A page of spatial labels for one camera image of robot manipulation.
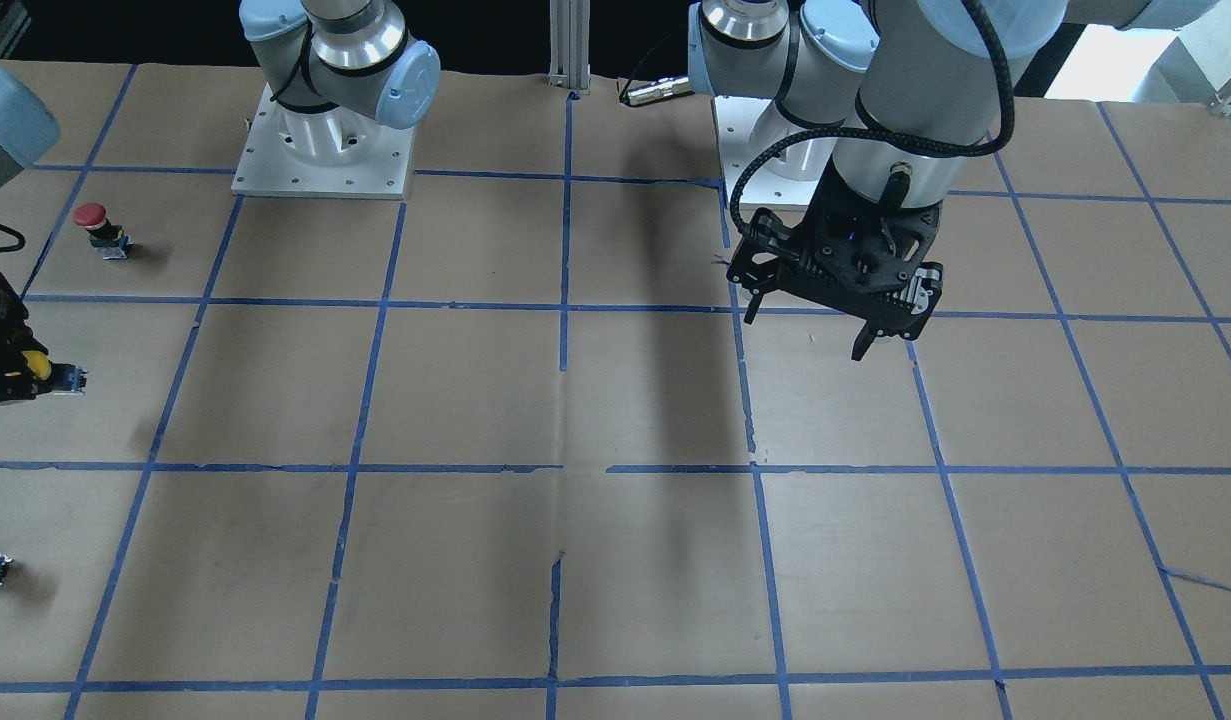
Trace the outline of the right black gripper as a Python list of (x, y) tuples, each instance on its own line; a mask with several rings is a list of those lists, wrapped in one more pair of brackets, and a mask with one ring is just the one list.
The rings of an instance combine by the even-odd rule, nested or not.
[(23, 356), (25, 350), (33, 348), (26, 319), (23, 302), (0, 273), (0, 404), (34, 398), (36, 378)]

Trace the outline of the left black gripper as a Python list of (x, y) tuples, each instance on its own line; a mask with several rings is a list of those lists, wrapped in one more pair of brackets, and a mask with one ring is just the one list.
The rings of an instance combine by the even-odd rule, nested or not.
[(926, 258), (943, 204), (904, 208), (907, 178), (892, 172), (883, 199), (867, 199), (833, 165), (824, 170), (803, 222), (789, 228), (760, 208), (744, 228), (728, 278), (746, 290), (742, 322), (780, 290), (865, 320), (851, 359), (884, 336), (918, 336), (940, 300), (943, 265)]

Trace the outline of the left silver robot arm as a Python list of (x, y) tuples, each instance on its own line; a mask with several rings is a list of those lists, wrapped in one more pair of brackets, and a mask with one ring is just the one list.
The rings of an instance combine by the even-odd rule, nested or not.
[[(1179, 30), (1209, 1), (699, 1), (688, 12), (688, 79), (700, 95), (763, 97), (758, 133), (728, 210), (728, 265), (748, 290), (790, 293), (857, 316), (852, 357), (875, 340), (916, 340), (940, 299), (927, 254), (964, 162), (1004, 149), (1014, 89), (1064, 23)], [(828, 142), (803, 219), (744, 218), (744, 188), (798, 143)]]

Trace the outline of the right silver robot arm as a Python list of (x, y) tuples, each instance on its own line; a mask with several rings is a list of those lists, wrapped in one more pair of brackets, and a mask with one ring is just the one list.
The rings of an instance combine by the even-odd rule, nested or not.
[[(231, 191), (245, 197), (401, 201), (414, 129), (439, 86), (439, 55), (391, 1), (244, 1), (266, 74)], [(0, 273), (0, 404), (80, 395), (86, 373), (54, 363)]]

